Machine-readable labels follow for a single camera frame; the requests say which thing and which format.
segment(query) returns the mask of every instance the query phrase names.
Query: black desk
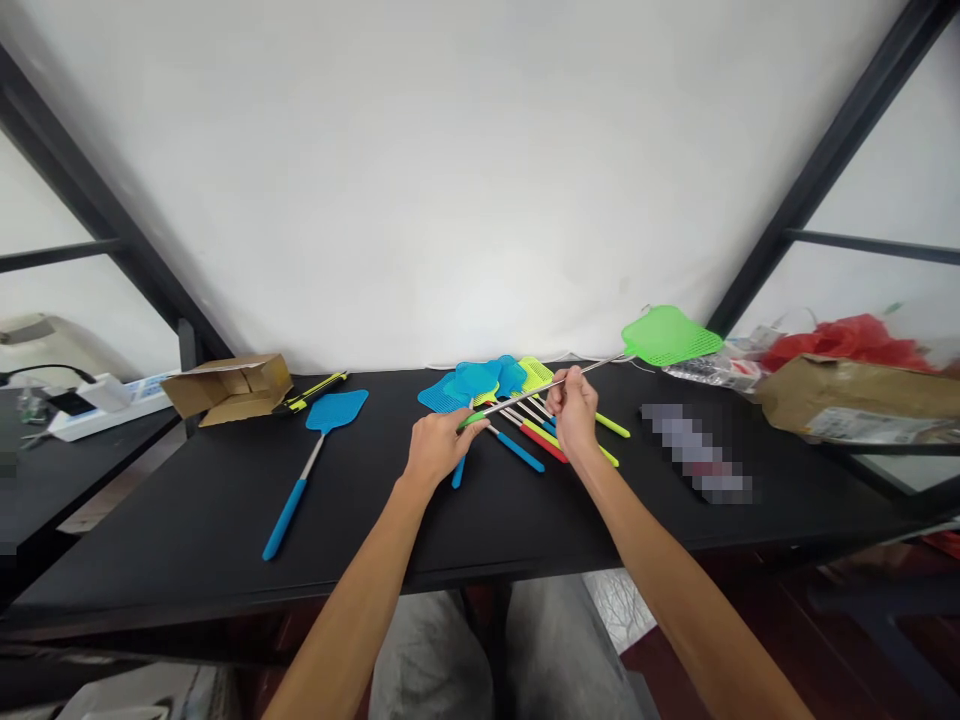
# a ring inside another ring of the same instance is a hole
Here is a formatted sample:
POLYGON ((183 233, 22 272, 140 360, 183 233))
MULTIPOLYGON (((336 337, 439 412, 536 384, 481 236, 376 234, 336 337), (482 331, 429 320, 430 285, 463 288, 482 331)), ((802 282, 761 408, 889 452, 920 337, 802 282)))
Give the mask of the black desk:
POLYGON ((0 450, 17 454, 16 477, 0 480, 5 505, 0 547, 11 559, 8 565, 22 569, 23 560, 41 553, 58 525, 180 418, 174 410, 164 410, 76 442, 50 438, 31 450, 19 450, 22 436, 42 430, 20 423, 19 394, 19 390, 0 390, 0 450))
MULTIPOLYGON (((403 470, 410 426, 426 412, 417 393, 440 376, 416 370, 350 378, 344 389, 366 388, 370 398, 357 420, 325 443, 271 563, 260 554, 316 435, 302 416, 201 429, 16 600, 0 639, 43 641, 254 613, 329 593, 403 470)), ((608 365, 590 377, 601 412, 633 433, 625 440, 598 426, 601 444, 691 551, 803 544, 910 525, 882 495, 769 427, 758 408, 732 392, 630 365, 608 365), (724 443, 761 478, 762 502, 711 506, 699 499, 641 428, 642 402, 686 403, 692 415, 722 418, 724 443)), ((495 423, 519 436, 503 419, 495 423)), ((619 564, 569 466, 539 448, 534 453, 543 456, 546 474, 532 472, 492 436, 477 439, 463 486, 454 491, 445 481, 427 510, 406 591, 619 564)))

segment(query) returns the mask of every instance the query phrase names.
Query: person's left hand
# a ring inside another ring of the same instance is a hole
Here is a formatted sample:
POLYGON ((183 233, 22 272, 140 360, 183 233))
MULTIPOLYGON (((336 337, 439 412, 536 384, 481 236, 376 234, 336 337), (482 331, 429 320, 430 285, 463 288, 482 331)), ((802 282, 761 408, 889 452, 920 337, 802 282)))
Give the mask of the person's left hand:
POLYGON ((457 426, 473 413, 463 408, 446 415, 434 413, 420 418, 413 426, 410 456, 401 479, 432 495, 440 481, 453 472, 460 458, 467 454, 473 439, 490 424, 489 420, 478 420, 467 425, 458 436, 457 426))

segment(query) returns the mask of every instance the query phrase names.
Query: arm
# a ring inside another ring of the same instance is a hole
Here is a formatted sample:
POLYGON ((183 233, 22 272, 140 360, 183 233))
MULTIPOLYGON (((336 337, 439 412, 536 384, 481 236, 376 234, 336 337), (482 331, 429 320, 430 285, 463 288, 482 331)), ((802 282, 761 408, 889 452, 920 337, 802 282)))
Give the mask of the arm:
POLYGON ((263 720, 352 718, 400 596, 410 552, 433 491, 489 420, 428 415, 413 426, 410 458, 386 507, 324 605, 263 720))
POLYGON ((601 454, 597 393, 579 368, 550 390, 564 453, 596 503, 623 564, 716 718, 812 718, 790 682, 697 562, 601 454))

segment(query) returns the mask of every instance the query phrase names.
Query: cardboard box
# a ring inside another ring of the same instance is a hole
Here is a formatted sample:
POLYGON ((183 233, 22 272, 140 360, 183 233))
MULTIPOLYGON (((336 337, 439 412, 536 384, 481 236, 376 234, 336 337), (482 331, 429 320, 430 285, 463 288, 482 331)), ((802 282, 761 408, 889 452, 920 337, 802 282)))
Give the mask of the cardboard box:
POLYGON ((209 410, 200 427, 269 415, 293 381, 283 355, 214 360, 161 383, 180 417, 209 410))
POLYGON ((960 381, 942 375, 801 355, 756 394, 776 428, 831 442, 960 440, 960 381))

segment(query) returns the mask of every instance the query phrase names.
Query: gray pants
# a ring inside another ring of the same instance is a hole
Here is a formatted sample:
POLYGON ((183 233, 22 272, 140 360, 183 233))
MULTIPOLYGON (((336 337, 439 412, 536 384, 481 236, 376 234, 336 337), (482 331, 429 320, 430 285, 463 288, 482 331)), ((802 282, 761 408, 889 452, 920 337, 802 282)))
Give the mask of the gray pants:
MULTIPOLYGON (((579 575, 513 585, 506 654, 521 720, 645 717, 579 575)), ((373 671, 369 717, 494 717, 490 666, 456 593, 400 598, 373 671)))

